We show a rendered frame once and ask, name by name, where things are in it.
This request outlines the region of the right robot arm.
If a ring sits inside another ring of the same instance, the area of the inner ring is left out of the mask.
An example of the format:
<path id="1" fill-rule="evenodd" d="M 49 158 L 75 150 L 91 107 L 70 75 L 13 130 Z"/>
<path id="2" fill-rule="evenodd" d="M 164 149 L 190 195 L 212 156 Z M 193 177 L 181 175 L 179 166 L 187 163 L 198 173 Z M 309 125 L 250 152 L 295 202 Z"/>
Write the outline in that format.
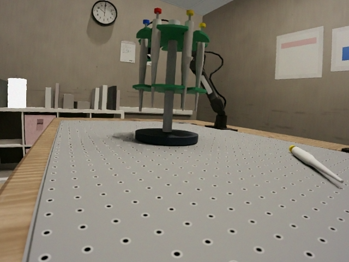
<path id="1" fill-rule="evenodd" d="M 190 62 L 190 69 L 193 72 L 193 74 L 196 75 L 196 51 L 192 51 L 192 57 L 193 57 L 193 59 Z M 222 103 L 221 99 L 219 98 L 218 94 L 216 93 L 213 85 L 211 84 L 204 68 L 202 69 L 202 76 L 201 76 L 200 84 L 201 84 L 203 89 L 207 90 L 206 95 L 210 101 L 210 105 L 211 105 L 213 111 L 217 113 L 215 125 L 214 126 L 213 125 L 205 125 L 205 127 L 220 129 L 220 130 L 232 129 L 232 128 L 227 128 L 227 126 L 226 126 L 227 116 L 226 116 L 226 113 L 224 111 L 225 106 Z M 210 126 L 212 126 L 212 127 L 210 127 Z"/>

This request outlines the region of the grey pipette with red button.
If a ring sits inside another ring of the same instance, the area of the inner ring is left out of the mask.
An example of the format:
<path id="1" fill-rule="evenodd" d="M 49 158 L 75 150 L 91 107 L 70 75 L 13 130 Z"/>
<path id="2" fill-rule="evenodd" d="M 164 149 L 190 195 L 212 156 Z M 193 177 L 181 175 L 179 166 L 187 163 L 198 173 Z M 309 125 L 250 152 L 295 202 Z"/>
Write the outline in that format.
<path id="1" fill-rule="evenodd" d="M 159 19 L 159 14 L 161 14 L 160 8 L 155 8 L 154 13 L 156 14 L 156 19 L 153 19 L 152 25 L 152 41 L 151 41 L 151 70 L 152 70 L 152 84 L 155 84 L 157 75 L 157 66 L 160 54 L 160 37 L 161 31 L 157 29 L 157 25 L 161 25 L 161 20 Z M 152 87 L 152 107 L 154 100 L 154 90 Z"/>

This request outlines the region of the grey pipette with blue button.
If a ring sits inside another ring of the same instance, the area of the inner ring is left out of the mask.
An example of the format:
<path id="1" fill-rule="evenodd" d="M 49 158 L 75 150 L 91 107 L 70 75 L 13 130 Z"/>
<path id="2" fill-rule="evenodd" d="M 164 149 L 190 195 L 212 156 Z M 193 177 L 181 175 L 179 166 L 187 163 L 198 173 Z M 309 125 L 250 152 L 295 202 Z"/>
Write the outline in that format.
<path id="1" fill-rule="evenodd" d="M 143 20 L 145 27 L 149 25 L 149 20 Z M 140 46 L 140 60 L 139 60 L 139 84 L 145 84 L 146 67 L 147 67 L 147 56 L 148 56 L 148 42 L 149 39 L 141 39 Z M 143 101 L 144 89 L 139 89 L 139 112 L 142 112 L 142 101 Z"/>

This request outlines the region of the grey pipette with yellow button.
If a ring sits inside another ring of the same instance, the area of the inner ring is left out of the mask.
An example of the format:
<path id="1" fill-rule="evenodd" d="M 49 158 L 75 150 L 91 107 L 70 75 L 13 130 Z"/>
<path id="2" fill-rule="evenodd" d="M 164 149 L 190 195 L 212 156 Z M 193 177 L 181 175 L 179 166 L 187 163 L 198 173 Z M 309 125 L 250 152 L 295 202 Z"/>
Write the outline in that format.
<path id="1" fill-rule="evenodd" d="M 201 31 L 206 27 L 205 23 L 199 23 L 199 28 Z M 200 88 L 201 75 L 203 69 L 204 61 L 204 42 L 197 42 L 197 51 L 196 51 L 196 87 Z M 198 92 L 195 92 L 195 111 L 197 111 L 197 102 L 198 102 Z"/>
<path id="2" fill-rule="evenodd" d="M 190 67 L 191 54 L 192 54 L 194 22 L 191 21 L 191 16 L 194 15 L 194 11 L 187 10 L 186 15 L 189 16 L 189 18 L 188 18 L 188 21 L 185 21 L 185 26 L 188 26 L 189 30 L 184 32 L 184 42 L 183 42 L 183 85 L 185 86 L 185 89 L 183 89 L 183 94 L 182 94 L 182 111 L 184 111 L 184 106 L 185 106 L 186 88 L 188 84 L 189 67 Z"/>
<path id="3" fill-rule="evenodd" d="M 341 178 L 336 176 L 329 169 L 327 169 L 324 165 L 322 165 L 319 161 L 317 161 L 314 158 L 314 156 L 311 155 L 311 153 L 305 152 L 301 148 L 295 147 L 294 145 L 290 146 L 289 150 L 290 150 L 290 152 L 292 152 L 293 155 L 295 155 L 297 158 L 299 158 L 305 164 L 313 166 L 317 170 L 325 173 L 326 175 L 332 177 L 333 179 L 339 181 L 340 183 L 344 182 Z"/>

